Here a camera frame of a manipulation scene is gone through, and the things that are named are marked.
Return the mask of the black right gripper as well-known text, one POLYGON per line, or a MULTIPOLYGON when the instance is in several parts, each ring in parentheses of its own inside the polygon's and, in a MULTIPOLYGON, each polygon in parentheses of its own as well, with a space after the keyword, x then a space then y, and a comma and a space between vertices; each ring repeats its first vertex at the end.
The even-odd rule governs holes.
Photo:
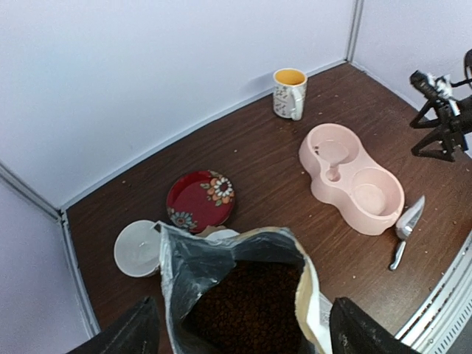
POLYGON ((413 148, 412 154, 417 157, 439 159, 454 162, 454 151, 468 150, 465 136, 471 132, 471 96, 454 101, 458 114, 453 111, 451 103, 439 100, 427 100, 409 123, 413 129, 435 128, 427 133, 413 148), (437 113, 435 119, 428 119, 426 114, 433 109, 437 113))

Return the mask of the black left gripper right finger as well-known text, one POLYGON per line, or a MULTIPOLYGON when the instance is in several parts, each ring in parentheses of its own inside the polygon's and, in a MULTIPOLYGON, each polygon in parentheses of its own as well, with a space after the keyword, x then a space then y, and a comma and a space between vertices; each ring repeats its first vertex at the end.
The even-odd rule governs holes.
POLYGON ((334 354, 418 354, 348 297, 335 298, 330 311, 330 338, 334 354))

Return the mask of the pink double pet bowl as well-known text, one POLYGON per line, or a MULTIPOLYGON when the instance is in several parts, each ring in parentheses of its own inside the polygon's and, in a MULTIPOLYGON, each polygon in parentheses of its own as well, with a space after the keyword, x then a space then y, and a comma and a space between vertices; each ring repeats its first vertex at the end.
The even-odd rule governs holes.
POLYGON ((317 125, 303 139, 299 160, 310 176, 313 196, 337 208, 358 233, 381 235, 400 217, 403 187, 349 128, 334 123, 317 125))

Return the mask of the brown pet food bag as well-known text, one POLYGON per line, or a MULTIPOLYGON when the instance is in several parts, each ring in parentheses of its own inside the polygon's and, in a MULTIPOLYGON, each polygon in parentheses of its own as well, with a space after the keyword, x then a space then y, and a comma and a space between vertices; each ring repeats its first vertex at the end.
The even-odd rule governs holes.
POLYGON ((286 228, 207 237, 160 224, 165 318, 175 353, 331 353, 330 303, 286 228))

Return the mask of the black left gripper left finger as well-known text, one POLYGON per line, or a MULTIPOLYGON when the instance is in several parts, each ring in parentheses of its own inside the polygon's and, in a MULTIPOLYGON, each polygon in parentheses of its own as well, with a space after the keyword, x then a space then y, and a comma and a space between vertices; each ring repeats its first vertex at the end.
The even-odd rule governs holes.
POLYGON ((74 348, 70 353, 157 353, 159 332, 159 310, 156 300, 146 296, 103 332, 74 348))

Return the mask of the metal food scoop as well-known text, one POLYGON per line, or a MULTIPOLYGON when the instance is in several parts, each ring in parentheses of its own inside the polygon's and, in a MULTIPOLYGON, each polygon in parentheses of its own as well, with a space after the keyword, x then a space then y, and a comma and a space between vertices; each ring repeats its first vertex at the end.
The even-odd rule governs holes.
POLYGON ((393 261, 389 265, 390 271, 395 271, 398 268, 406 248, 406 241, 421 218, 425 203, 426 197, 422 195, 397 220, 395 224, 395 234, 399 239, 399 243, 397 244, 393 261))

